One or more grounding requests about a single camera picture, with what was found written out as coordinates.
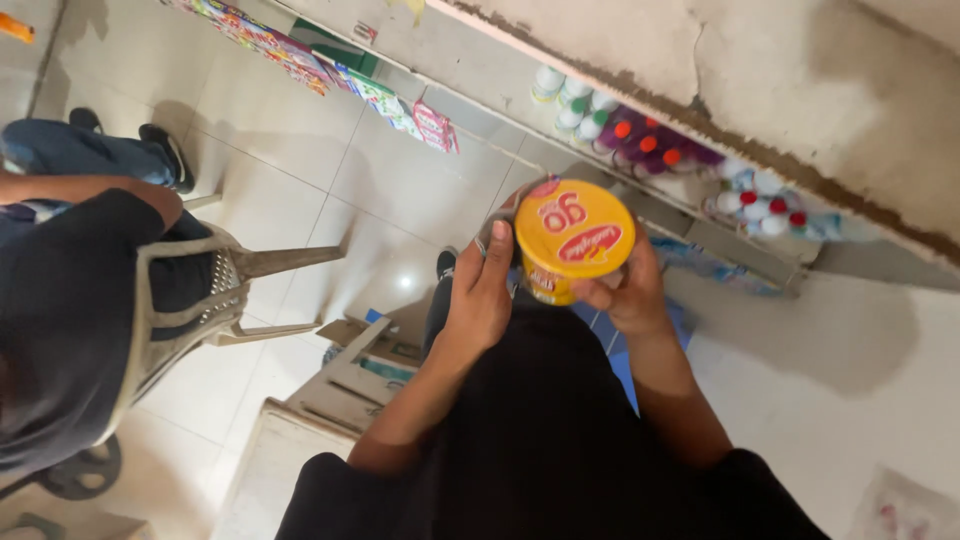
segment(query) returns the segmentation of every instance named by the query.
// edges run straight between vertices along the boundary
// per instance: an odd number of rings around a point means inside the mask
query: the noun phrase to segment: fingernail
[[[510,228],[507,227],[507,222],[502,220],[496,220],[493,222],[493,237],[497,240],[506,240],[507,236],[510,234]]]

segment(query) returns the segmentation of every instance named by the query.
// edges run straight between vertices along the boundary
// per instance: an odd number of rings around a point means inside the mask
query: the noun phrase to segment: chair leg
[[[183,209],[186,211],[193,211],[195,209],[201,209],[203,207],[210,206],[214,203],[219,203],[223,200],[224,196],[220,193],[214,193],[213,195],[207,195],[206,197],[197,197],[196,199],[190,199],[189,201],[183,201]]]
[[[318,323],[307,323],[304,325],[287,325],[282,327],[263,327],[256,329],[243,329],[237,331],[233,329],[234,335],[228,333],[218,333],[207,339],[207,343],[214,347],[226,347],[227,345],[237,345],[239,343],[251,343],[253,341],[263,341],[264,339],[274,339],[275,337],[286,337],[315,330],[321,325]]]
[[[344,257],[339,246],[261,252],[233,251],[233,264],[243,280],[262,278]]]

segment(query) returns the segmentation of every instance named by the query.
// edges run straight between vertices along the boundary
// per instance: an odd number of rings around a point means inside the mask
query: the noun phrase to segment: orange bottle cap
[[[653,152],[657,148],[657,138],[648,135],[640,141],[640,150],[644,152]]]
[[[682,157],[683,156],[681,156],[680,150],[677,150],[676,148],[671,148],[670,150],[667,150],[666,152],[663,153],[663,162],[670,166],[673,166],[679,163],[680,158]]]
[[[620,138],[627,138],[627,135],[630,134],[630,131],[634,128],[634,125],[626,120],[620,122],[613,128],[613,134]]]

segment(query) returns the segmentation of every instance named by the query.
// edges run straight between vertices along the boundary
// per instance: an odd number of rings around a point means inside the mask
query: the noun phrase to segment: black sneaker
[[[457,256],[459,255],[460,252],[450,246],[446,246],[440,252],[440,255],[437,256],[437,281],[453,277],[453,267],[457,264]]]
[[[104,127],[100,124],[97,113],[86,107],[73,109],[67,123],[83,130],[89,130],[97,135],[104,134]]]
[[[186,195],[193,191],[196,180],[193,178],[193,173],[190,172],[190,166],[186,164],[180,146],[166,130],[154,124],[144,124],[140,126],[140,140],[155,142],[163,147],[167,158],[174,164],[173,188],[177,193]]]

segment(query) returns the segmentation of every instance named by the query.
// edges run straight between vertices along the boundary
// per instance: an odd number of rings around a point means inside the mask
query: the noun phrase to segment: hand
[[[627,337],[674,332],[666,314],[657,254],[640,226],[627,259],[627,275],[617,288],[599,280],[572,280],[570,287],[577,298],[606,311],[616,329]]]
[[[514,234],[506,221],[493,223],[486,259],[470,242],[453,270],[450,312],[438,341],[472,360],[500,341],[512,308],[507,273],[513,255]]]

